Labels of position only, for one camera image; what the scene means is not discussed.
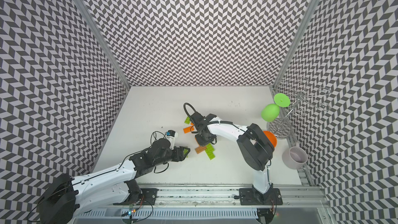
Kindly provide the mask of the green lego plate front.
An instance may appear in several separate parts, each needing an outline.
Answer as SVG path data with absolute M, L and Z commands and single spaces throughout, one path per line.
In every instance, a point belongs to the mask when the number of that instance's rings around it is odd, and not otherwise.
M 213 160 L 216 157 L 213 151 L 205 150 L 205 152 L 210 160 Z

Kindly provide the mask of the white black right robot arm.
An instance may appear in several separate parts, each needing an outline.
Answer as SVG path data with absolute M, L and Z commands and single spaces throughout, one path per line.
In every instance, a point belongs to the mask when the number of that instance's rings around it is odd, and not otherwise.
M 245 162 L 254 170 L 254 190 L 264 195 L 271 189 L 268 167 L 275 147 L 257 124 L 237 125 L 214 114 L 204 117 L 198 112 L 188 117 L 193 123 L 195 139 L 200 146 L 214 144 L 218 137 L 235 142 Z

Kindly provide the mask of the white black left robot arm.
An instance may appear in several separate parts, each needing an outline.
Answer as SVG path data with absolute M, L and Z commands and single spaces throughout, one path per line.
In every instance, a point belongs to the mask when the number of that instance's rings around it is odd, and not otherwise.
M 67 224 L 98 207 L 135 204 L 143 196 L 136 181 L 139 177 L 160 165 L 184 161 L 189 152 L 188 147 L 172 147 L 169 140 L 159 139 L 110 168 L 76 177 L 62 174 L 48 185 L 37 203 L 39 222 Z

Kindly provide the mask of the brown lego plate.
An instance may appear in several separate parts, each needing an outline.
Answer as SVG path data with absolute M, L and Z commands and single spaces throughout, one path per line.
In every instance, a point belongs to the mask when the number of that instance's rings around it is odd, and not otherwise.
M 206 146 L 198 146 L 198 147 L 195 149 L 195 152 L 196 152 L 197 154 L 199 154 L 199 153 L 205 151 L 206 149 L 207 149 Z

